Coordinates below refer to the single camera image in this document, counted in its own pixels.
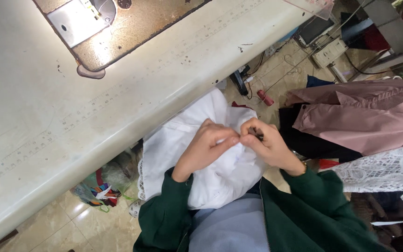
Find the zipper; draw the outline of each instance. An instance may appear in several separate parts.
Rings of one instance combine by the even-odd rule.
[[[184,238],[186,237],[187,234],[188,234],[187,232],[184,234],[183,238],[181,239],[180,244],[178,245],[178,248],[176,249],[176,252],[178,252],[180,250],[181,244],[183,243]]]
[[[262,179],[261,179],[261,181],[259,182],[259,193],[261,194],[262,213],[264,214],[264,227],[265,227],[265,235],[266,235],[266,238],[267,238],[268,251],[271,252],[270,243],[268,242],[267,222],[265,221],[265,208],[264,208],[264,199],[262,198],[261,184],[262,184]]]

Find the human hand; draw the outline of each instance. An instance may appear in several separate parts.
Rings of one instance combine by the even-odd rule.
[[[236,145],[239,137],[234,129],[206,119],[176,163],[172,179],[177,182],[186,181],[194,171],[209,166]]]
[[[250,127],[263,133],[262,142],[249,134]],[[240,142],[254,150],[265,163],[284,169],[291,176],[299,176],[306,171],[304,164],[288,149],[275,125],[268,125],[253,117],[240,127]]]

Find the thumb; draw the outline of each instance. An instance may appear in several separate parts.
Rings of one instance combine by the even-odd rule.
[[[245,135],[240,138],[240,142],[254,150],[256,154],[260,155],[261,157],[267,156],[267,153],[270,151],[267,147],[265,147],[257,137],[253,135]]]
[[[213,158],[219,158],[223,153],[225,153],[229,148],[233,147],[234,145],[238,144],[239,138],[238,137],[229,137],[225,139],[223,142],[217,144],[216,146],[211,148],[211,155]]]

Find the pink jacket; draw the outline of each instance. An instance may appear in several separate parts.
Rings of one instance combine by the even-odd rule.
[[[293,127],[371,155],[403,146],[403,80],[360,81],[288,92],[308,102]]]

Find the plastic bag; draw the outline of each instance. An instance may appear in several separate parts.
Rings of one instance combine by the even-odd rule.
[[[137,166],[130,155],[122,152],[71,188],[70,192],[78,196],[82,202],[103,212],[109,212],[108,206],[116,206],[117,198],[120,196],[134,200],[124,193],[136,178]]]

